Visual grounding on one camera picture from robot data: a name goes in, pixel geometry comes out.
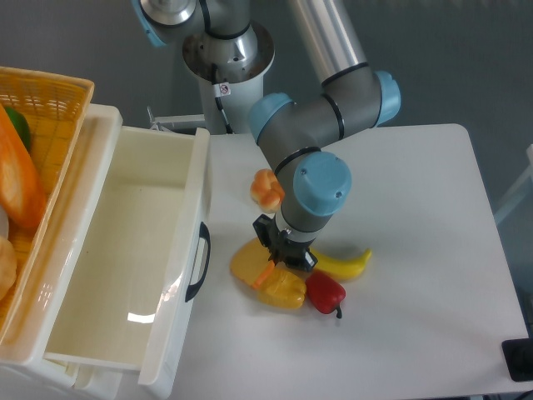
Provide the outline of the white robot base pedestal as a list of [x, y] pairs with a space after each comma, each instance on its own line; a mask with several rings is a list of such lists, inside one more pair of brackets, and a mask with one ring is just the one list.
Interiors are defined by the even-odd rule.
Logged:
[[263, 80], [275, 49], [270, 33], [252, 21], [238, 37], [203, 32], [187, 37], [182, 56], [197, 79], [207, 130], [249, 133], [248, 113], [263, 97]]

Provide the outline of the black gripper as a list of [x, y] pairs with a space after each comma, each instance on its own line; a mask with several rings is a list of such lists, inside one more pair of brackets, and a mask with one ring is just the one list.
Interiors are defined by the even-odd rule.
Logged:
[[284, 262], [289, 268], [305, 273], [310, 273], [318, 264], [316, 256], [310, 251], [315, 240], [313, 232], [279, 228], [266, 214], [261, 214], [252, 226], [260, 244], [268, 250], [270, 261]]

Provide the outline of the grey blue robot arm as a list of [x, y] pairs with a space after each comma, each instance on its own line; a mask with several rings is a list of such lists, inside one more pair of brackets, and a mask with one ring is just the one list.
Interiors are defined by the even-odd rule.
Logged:
[[250, 133], [285, 193], [274, 217], [253, 224], [261, 245], [275, 263], [313, 270], [310, 246], [351, 187], [346, 164], [326, 146], [390, 121], [401, 107], [395, 79], [369, 67], [344, 4], [290, 2], [322, 87], [303, 105], [263, 92], [275, 50], [249, 2], [135, 1], [133, 8], [156, 47], [186, 33], [182, 58], [197, 80], [207, 130]]

